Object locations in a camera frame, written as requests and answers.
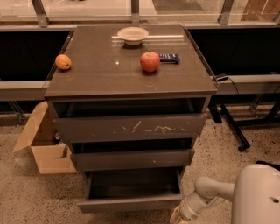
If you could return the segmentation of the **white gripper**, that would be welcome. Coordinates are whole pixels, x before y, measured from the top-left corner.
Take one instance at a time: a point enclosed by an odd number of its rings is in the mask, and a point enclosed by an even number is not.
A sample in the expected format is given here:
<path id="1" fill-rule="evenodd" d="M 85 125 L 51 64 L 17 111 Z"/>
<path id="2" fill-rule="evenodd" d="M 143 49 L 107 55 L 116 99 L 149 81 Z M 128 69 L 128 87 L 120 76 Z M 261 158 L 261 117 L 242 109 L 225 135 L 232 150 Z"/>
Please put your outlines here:
<path id="1" fill-rule="evenodd" d="M 217 199 L 217 197 L 207 198 L 193 191 L 174 208 L 170 224 L 187 224 L 188 221 L 196 221 L 202 211 L 209 208 Z"/>

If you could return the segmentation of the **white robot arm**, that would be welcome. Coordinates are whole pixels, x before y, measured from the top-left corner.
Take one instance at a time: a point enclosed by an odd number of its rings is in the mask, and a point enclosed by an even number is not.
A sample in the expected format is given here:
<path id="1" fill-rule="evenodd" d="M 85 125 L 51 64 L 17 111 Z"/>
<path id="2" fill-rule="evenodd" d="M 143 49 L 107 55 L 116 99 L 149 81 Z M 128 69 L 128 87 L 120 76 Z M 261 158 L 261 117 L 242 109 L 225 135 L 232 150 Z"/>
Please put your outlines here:
<path id="1" fill-rule="evenodd" d="M 199 177 L 194 191 L 174 209 L 170 224 L 189 224 L 218 198 L 232 202 L 231 224 L 280 224 L 280 171 L 251 164 L 234 183 Z"/>

